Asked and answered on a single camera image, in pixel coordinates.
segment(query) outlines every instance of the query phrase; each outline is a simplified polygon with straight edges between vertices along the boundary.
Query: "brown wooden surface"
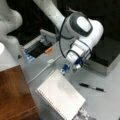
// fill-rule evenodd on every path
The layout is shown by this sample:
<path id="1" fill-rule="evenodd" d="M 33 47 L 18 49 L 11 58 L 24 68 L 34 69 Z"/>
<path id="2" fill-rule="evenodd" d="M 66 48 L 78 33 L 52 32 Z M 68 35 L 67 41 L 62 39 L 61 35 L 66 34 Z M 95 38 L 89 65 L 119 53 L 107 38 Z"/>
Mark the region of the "brown wooden surface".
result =
<path id="1" fill-rule="evenodd" d="M 0 120 L 38 120 L 37 107 L 20 66 L 0 72 Z"/>

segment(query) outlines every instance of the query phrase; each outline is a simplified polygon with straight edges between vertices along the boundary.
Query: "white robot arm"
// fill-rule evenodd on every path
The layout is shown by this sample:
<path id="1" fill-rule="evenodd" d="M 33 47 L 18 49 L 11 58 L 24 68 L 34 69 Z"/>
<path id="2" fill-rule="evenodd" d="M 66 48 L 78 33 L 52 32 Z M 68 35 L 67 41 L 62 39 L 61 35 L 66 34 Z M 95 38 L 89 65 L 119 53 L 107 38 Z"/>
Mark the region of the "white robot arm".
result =
<path id="1" fill-rule="evenodd" d="M 33 0 L 45 15 L 60 31 L 65 17 L 55 7 L 52 0 Z M 76 69 L 82 66 L 82 61 L 90 57 L 90 52 L 98 43 L 103 34 L 103 26 L 96 20 L 88 19 L 83 13 L 75 12 L 67 19 L 62 35 L 77 37 L 68 52 L 66 59 L 75 65 Z"/>

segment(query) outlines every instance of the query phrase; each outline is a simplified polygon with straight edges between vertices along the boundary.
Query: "sheet of paper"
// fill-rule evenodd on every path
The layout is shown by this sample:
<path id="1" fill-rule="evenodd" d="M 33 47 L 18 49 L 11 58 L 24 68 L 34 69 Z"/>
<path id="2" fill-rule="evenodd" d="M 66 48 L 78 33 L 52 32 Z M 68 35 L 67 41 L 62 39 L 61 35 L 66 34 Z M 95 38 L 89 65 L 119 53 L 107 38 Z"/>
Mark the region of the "sheet of paper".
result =
<path id="1" fill-rule="evenodd" d="M 72 120 L 85 102 L 85 99 L 59 70 L 54 71 L 45 82 L 38 87 L 37 92 L 39 92 L 50 106 L 65 120 Z"/>

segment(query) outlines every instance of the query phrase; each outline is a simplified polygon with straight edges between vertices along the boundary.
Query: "pen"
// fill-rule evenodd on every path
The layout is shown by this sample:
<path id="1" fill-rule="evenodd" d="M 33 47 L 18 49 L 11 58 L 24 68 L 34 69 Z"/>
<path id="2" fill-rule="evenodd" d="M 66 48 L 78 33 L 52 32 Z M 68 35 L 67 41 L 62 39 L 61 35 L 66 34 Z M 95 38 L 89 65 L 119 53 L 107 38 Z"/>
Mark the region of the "pen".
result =
<path id="1" fill-rule="evenodd" d="M 79 85 L 82 86 L 82 87 L 91 88 L 91 89 L 93 89 L 93 90 L 97 90 L 97 91 L 101 91 L 101 92 L 106 92 L 106 91 L 105 91 L 104 89 L 102 89 L 102 88 L 90 86 L 90 85 L 87 85 L 87 84 L 84 84 L 84 83 L 80 83 Z"/>

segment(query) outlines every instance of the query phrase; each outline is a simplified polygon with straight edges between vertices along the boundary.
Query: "black cable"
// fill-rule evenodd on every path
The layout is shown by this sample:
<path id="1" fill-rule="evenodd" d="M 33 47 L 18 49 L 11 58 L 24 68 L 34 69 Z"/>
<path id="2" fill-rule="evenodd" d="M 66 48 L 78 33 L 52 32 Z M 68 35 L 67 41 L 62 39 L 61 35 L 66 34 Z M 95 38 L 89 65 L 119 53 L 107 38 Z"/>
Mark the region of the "black cable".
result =
<path id="1" fill-rule="evenodd" d="M 72 39 L 72 38 L 67 38 L 67 39 L 66 39 L 66 37 L 64 37 L 64 36 L 62 35 L 62 30 L 63 30 L 64 24 L 65 24 L 65 22 L 66 22 L 66 19 L 67 19 L 67 11 L 66 11 L 65 19 L 64 19 L 64 21 L 63 21 L 63 23 L 62 23 L 62 26 L 61 26 L 61 28 L 60 28 L 59 36 L 58 36 L 60 52 L 61 52 L 61 54 L 62 54 L 62 56 L 63 56 L 64 58 L 66 58 L 66 56 L 64 55 L 64 53 L 63 53 L 63 51 L 62 51 L 61 37 L 65 38 L 65 40 L 70 40 L 70 39 Z"/>
<path id="2" fill-rule="evenodd" d="M 64 24 L 65 24 L 65 22 L 66 22 L 66 19 L 67 19 L 67 17 L 65 16 L 65 19 L 64 19 L 64 21 L 63 21 L 63 23 L 62 23 L 62 27 L 61 27 L 61 29 L 60 29 L 59 36 L 58 36 L 60 52 L 61 52 L 61 54 L 62 54 L 62 56 L 63 56 L 64 58 L 66 58 L 66 56 L 64 55 L 64 53 L 63 53 L 63 51 L 62 51 L 62 46 L 61 46 L 61 34 L 62 34 L 62 30 L 63 30 Z"/>

